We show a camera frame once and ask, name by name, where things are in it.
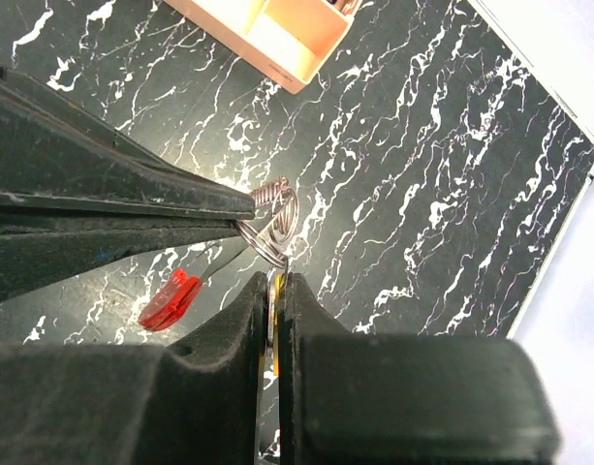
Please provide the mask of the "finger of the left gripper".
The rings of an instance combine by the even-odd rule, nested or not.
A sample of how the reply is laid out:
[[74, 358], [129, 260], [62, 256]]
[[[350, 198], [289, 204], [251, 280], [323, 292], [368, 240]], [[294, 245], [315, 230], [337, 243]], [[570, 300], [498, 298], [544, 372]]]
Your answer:
[[235, 235], [230, 220], [0, 215], [0, 303], [124, 258]]

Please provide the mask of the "metal keyring with spring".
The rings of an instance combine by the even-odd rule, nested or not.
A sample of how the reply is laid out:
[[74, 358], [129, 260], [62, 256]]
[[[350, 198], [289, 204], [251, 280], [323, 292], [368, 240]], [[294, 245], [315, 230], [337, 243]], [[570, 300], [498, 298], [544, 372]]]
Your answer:
[[299, 200], [286, 176], [270, 180], [252, 190], [255, 218], [236, 221], [235, 227], [245, 243], [276, 268], [286, 268], [289, 258], [283, 247], [297, 228]]

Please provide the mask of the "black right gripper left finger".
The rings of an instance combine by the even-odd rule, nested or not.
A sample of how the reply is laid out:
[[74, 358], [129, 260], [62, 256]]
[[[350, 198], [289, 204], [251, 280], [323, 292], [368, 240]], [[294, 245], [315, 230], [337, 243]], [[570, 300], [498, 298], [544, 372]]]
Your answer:
[[173, 344], [0, 344], [0, 464], [253, 464], [266, 277]]

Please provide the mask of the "yellow headed key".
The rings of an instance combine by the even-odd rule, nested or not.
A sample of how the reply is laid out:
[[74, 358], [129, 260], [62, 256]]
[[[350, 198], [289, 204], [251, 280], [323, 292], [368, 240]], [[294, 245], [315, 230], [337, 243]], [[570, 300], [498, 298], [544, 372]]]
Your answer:
[[277, 299], [280, 295], [281, 273], [270, 269], [266, 273], [263, 289], [263, 355], [261, 357], [261, 378], [257, 408], [257, 456], [255, 464], [279, 464], [280, 459], [280, 416], [279, 377], [276, 344]]

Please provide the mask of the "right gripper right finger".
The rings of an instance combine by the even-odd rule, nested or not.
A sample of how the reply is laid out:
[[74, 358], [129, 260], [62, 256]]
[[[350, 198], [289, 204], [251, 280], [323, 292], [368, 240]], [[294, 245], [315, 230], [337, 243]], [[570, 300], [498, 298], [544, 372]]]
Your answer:
[[551, 464], [562, 439], [512, 340], [352, 332], [292, 274], [277, 300], [285, 464]]

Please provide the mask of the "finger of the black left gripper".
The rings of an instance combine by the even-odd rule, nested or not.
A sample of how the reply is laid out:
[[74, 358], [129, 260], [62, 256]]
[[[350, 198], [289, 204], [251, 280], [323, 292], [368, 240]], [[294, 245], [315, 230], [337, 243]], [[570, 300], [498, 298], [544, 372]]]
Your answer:
[[0, 66], [0, 206], [250, 219], [254, 201], [179, 169], [83, 107]]

